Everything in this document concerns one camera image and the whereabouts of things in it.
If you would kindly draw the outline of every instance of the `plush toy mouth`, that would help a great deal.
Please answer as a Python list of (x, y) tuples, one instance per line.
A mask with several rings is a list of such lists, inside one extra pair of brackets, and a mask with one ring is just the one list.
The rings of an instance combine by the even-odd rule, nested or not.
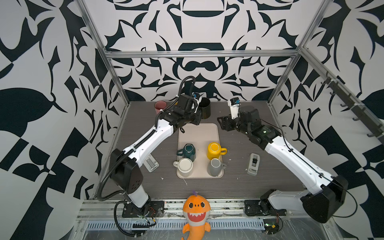
[(192, 222), (200, 222), (200, 221), (204, 220), (205, 212), (195, 213), (195, 214), (194, 213), (188, 213), (188, 218)]

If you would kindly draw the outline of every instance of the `wall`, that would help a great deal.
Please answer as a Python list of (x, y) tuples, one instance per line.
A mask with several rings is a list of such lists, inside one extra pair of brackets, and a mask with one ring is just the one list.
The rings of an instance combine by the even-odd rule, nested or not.
[[(309, 50), (379, 118), (384, 119), (383, 27), (380, 0), (335, 0), (308, 44)], [(306, 157), (346, 177), (358, 202), (349, 218), (335, 217), (345, 238), (384, 237), (384, 146), (301, 58), (273, 103), (287, 138)], [(347, 194), (338, 216), (353, 213)]]
[(0, 3), (1, 239), (66, 239), (124, 103), (72, 0)]
[[(86, 0), (109, 51), (295, 49), (319, 0)], [(288, 57), (114, 59), (130, 100), (170, 100), (186, 76), (211, 100), (267, 100)]]

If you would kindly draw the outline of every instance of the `teal mug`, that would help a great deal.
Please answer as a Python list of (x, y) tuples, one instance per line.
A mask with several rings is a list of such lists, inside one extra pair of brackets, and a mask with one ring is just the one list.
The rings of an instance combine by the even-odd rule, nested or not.
[(187, 143), (183, 149), (177, 151), (177, 155), (189, 158), (193, 162), (196, 159), (196, 149), (192, 144)]

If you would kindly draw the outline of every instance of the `stuffed animal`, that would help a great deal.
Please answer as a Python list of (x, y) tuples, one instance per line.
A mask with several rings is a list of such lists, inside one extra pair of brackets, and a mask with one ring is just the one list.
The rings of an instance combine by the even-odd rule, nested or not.
[(183, 214), (187, 224), (183, 227), (183, 234), (189, 231), (187, 240), (201, 240), (205, 232), (211, 231), (211, 225), (206, 222), (211, 212), (209, 202), (194, 192), (184, 203)]

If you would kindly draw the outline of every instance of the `orange fin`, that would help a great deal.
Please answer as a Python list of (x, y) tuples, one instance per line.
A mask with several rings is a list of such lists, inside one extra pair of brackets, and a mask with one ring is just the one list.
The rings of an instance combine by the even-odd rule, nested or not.
[(183, 234), (186, 233), (186, 232), (189, 232), (189, 224), (185, 224), (184, 227), (183, 227)]
[(211, 231), (211, 225), (209, 225), (209, 223), (205, 222), (205, 230), (207, 232), (210, 232)]

